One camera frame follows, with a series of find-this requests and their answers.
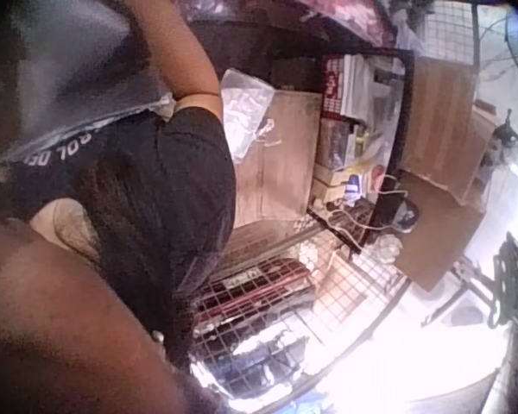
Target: wire mesh rack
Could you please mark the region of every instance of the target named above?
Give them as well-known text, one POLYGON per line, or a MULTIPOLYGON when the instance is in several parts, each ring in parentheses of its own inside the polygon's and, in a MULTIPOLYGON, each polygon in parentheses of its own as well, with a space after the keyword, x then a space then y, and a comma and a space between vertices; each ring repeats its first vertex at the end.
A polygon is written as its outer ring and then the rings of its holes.
POLYGON ((347 237, 360 240, 364 230, 354 222, 369 223, 372 206, 350 214, 353 221, 331 220, 344 234, 307 214, 259 254, 240 239, 194 303, 193 373, 236 411, 275 412, 310 392, 403 287, 406 278, 372 248, 352 254, 347 237))
POLYGON ((426 56, 477 66, 479 39, 476 5, 436 0, 419 26, 426 56))

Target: storage rack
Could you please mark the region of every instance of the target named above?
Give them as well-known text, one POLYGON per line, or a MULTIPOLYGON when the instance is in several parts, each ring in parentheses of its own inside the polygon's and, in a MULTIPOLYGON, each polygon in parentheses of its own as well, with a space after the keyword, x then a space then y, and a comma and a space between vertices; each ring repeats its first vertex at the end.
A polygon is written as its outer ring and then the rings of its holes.
MULTIPOLYGON (((403 63, 401 113, 387 169, 398 177, 414 56, 372 47, 333 52, 381 55, 403 63)), ((394 186, 394 180, 385 179, 382 189, 394 186)), ((193 373, 202 385, 223 395, 237 411, 277 412, 313 390, 372 336, 410 285, 394 267, 383 265, 376 251, 361 248, 371 230, 355 222, 387 222, 391 212, 385 200, 380 195, 376 204, 357 203, 350 211, 354 220, 340 214, 328 221, 309 210, 276 242, 253 235, 229 242, 194 304, 193 373), (244 406, 246 401, 255 405, 244 406)))

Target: plastic bag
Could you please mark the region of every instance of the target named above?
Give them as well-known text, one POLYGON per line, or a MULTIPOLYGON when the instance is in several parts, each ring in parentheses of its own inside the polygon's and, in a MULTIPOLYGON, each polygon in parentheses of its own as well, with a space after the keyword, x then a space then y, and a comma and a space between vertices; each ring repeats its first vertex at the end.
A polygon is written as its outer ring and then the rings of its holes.
POLYGON ((229 69, 221 81, 224 107, 224 132, 234 162, 242 162, 257 129, 267 112, 275 88, 235 69, 229 69))

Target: floor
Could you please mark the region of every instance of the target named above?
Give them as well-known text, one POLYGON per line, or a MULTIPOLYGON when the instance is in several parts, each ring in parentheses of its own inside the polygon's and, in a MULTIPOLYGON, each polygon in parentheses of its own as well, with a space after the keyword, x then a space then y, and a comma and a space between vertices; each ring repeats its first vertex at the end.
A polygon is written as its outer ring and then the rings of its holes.
MULTIPOLYGON (((504 40, 507 7, 480 7, 481 72, 477 97, 494 104, 503 121, 512 109, 511 124, 518 133, 518 69, 504 40), (494 22, 495 26, 485 31, 494 22)), ((483 272, 493 277, 493 254, 507 231, 518 236, 518 154, 508 167, 494 173, 488 194, 487 214, 466 249, 483 272)))

